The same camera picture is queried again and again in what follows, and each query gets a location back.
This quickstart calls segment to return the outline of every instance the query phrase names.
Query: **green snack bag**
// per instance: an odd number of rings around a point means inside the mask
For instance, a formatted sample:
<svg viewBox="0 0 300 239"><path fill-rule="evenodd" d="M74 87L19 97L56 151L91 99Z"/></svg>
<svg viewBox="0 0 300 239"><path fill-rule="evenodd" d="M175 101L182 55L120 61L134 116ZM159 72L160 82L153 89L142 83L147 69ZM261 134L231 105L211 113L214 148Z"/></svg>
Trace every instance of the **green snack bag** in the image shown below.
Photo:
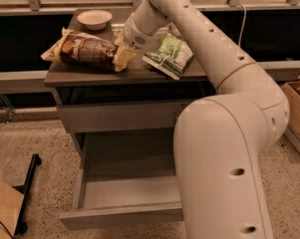
<svg viewBox="0 0 300 239"><path fill-rule="evenodd" d="M173 79L179 80L192 57L193 53L186 42L166 34L157 51L155 53L145 53L143 60Z"/></svg>

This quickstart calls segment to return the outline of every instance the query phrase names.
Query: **desk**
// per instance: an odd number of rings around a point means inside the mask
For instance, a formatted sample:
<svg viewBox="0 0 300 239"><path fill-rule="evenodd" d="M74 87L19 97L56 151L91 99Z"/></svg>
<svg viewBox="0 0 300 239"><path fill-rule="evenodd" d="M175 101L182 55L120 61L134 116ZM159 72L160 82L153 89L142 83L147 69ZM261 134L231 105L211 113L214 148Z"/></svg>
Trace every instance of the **desk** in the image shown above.
<svg viewBox="0 0 300 239"><path fill-rule="evenodd" d="M89 31L114 41L132 13L112 9L111 24ZM213 94L196 59L180 81L171 80L142 60L167 29L120 73L82 65L52 63L44 81L56 90L58 113L81 156L71 212L61 221L70 230L182 220L172 138L177 116L192 101Z"/></svg>

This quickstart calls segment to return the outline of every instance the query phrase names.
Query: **robotic hand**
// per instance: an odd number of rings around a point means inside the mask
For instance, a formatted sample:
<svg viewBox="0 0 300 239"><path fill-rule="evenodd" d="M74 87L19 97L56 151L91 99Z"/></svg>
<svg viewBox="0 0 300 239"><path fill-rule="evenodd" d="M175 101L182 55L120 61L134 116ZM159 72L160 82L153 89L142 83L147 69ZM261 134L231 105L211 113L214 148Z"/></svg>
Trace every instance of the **robotic hand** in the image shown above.
<svg viewBox="0 0 300 239"><path fill-rule="evenodd" d="M264 70L190 0L145 0L124 29L140 48L173 22L217 96L184 109L174 130L174 160L189 239L273 238L258 154L289 120L288 102Z"/></svg>

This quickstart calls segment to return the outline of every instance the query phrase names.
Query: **white bowl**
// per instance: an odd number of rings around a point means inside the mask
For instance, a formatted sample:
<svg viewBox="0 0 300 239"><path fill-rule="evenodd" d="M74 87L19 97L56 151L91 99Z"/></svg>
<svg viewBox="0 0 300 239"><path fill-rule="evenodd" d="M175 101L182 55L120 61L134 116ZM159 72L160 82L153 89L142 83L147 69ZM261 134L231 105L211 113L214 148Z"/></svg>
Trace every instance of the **white bowl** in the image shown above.
<svg viewBox="0 0 300 239"><path fill-rule="evenodd" d="M86 11L78 16L78 21L88 29L101 30L107 26L107 22L112 19L112 14L103 10Z"/></svg>

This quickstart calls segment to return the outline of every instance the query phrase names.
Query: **speckled floor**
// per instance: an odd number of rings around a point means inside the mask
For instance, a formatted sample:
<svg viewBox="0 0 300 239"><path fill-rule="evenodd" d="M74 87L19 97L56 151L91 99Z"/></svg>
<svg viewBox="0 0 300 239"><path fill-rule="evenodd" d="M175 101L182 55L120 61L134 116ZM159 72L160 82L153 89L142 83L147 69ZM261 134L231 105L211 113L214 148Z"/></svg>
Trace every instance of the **speckled floor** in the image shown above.
<svg viewBox="0 0 300 239"><path fill-rule="evenodd" d="M38 167L25 213L29 229L23 239L184 239L183 223L68 231L59 221L71 210L79 156L54 108L18 110L4 124L0 111L0 179L10 185L24 182L33 153ZM263 183L276 239L300 239L300 155L282 138L260 154Z"/></svg>

